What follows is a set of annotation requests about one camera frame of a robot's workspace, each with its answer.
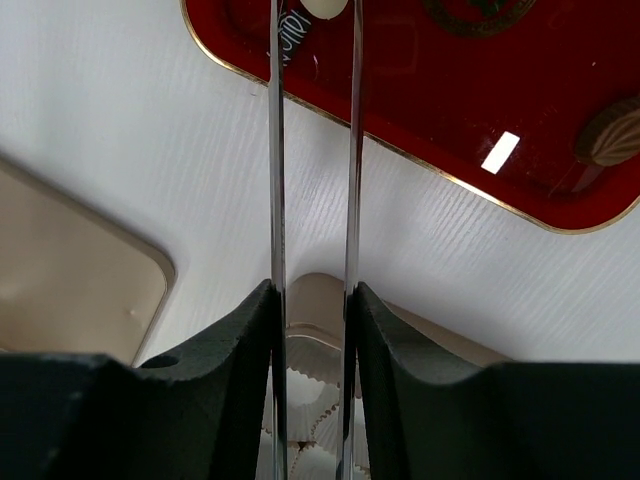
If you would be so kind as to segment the metal tongs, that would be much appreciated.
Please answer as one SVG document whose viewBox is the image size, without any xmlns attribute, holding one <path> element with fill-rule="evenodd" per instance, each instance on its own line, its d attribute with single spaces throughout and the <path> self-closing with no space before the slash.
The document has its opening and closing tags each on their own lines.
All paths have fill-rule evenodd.
<svg viewBox="0 0 640 480">
<path fill-rule="evenodd" d="M 271 229 L 271 284 L 276 294 L 276 319 L 272 327 L 272 420 L 274 426 L 272 473 L 275 479 L 288 477 L 287 464 L 287 385 L 286 385 L 286 248 L 285 248 L 285 168 L 283 113 L 283 48 L 280 34 L 284 1 L 270 3 L 268 118 L 269 182 Z M 351 479 L 354 472 L 354 412 L 356 334 L 353 315 L 358 286 L 363 109 L 362 78 L 364 65 L 363 3 L 354 3 L 353 65 L 349 144 L 349 186 L 346 227 L 343 339 L 339 382 L 339 420 L 337 430 L 337 479 Z"/>
</svg>

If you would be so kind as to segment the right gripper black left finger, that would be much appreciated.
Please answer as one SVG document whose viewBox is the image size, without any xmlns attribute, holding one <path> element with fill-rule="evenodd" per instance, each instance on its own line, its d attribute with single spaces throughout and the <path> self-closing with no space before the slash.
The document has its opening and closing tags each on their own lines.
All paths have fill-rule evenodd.
<svg viewBox="0 0 640 480">
<path fill-rule="evenodd" d="M 137 368 L 105 354 L 1 358 L 5 479 L 251 479 L 275 294 Z"/>
</svg>

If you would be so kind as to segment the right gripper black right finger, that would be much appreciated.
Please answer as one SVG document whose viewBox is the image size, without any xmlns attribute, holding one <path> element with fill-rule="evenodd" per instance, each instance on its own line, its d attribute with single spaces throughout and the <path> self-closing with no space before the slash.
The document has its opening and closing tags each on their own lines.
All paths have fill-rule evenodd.
<svg viewBox="0 0 640 480">
<path fill-rule="evenodd" d="M 375 479 L 635 479 L 639 367 L 476 366 L 360 284 L 353 314 Z"/>
</svg>

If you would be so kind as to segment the white oval chocolate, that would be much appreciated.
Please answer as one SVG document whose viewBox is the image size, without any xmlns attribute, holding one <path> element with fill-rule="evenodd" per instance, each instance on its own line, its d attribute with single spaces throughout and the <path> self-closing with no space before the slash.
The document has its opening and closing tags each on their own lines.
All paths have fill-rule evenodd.
<svg viewBox="0 0 640 480">
<path fill-rule="evenodd" d="M 301 4 L 313 17 L 331 20 L 343 12 L 348 0 L 301 0 Z"/>
</svg>

